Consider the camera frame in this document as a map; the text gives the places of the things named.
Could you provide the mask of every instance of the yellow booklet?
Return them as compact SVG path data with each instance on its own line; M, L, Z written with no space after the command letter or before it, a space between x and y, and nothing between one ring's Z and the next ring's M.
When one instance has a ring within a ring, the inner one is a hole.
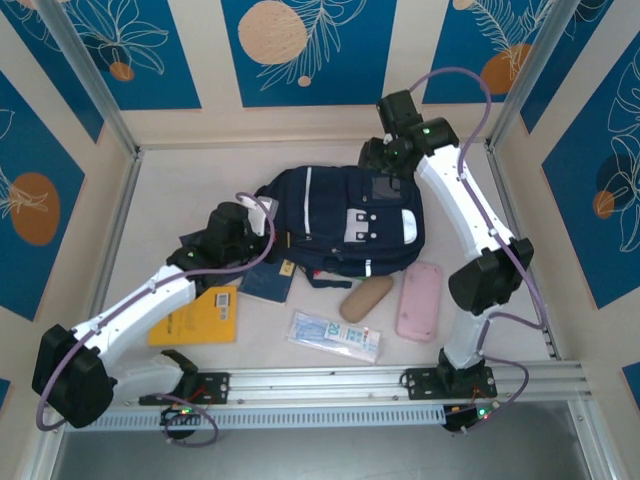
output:
M163 318L149 332L149 345L231 343L236 338L237 287L210 288Z

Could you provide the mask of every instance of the orange circle pattern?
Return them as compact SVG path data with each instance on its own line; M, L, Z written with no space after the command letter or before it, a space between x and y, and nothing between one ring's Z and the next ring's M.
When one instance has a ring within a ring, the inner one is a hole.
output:
M56 234L60 223L60 197L51 180L40 173L24 173L15 179L12 189L19 189L34 197L47 195L40 204L46 211L21 205L11 209L13 228L27 243L42 247L47 245Z

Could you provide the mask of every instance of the navy blue backpack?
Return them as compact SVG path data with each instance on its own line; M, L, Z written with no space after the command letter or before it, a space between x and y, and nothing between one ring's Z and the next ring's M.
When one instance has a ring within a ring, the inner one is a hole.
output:
M356 166L285 170L257 195L279 202L277 234L284 257L303 267L314 287L349 282L313 279L315 270L345 277L404 270L425 242L420 190L414 180Z

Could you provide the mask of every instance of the pink case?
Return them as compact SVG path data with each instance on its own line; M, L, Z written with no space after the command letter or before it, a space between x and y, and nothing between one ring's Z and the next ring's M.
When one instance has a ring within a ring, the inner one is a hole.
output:
M429 342L436 336L442 270L416 262L404 274L396 332L401 337Z

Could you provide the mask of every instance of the white table surface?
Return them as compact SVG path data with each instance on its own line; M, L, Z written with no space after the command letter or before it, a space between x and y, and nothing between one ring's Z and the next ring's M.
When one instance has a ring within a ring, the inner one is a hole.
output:
M145 152L106 305L114 304L147 281L180 246L178 237L204 228L218 203L233 200L239 191L254 192L285 168L355 164L361 146L355 142L280 143ZM505 221L484 147L473 145L467 161L489 203ZM420 187L427 239L420 260L437 264L443 271L438 335L425 344L402 339L395 333L403 276L403 272L398 272L393 275L393 290L360 322L382 332L378 365L436 363L453 326L456 307L447 289L447 279L465 263L462 247L435 195L422 182ZM286 339L295 309L339 320L338 308L348 294L344 289L315 290L297 272L285 305L239 295L235 343L180 346L178 350L200 368L209 369L366 365ZM512 296L505 311L535 319L526 287L522 286ZM148 347L146 338L141 338L132 350L138 356L151 355L159 349ZM512 360L549 359L542 333L506 320L492 326L486 352Z

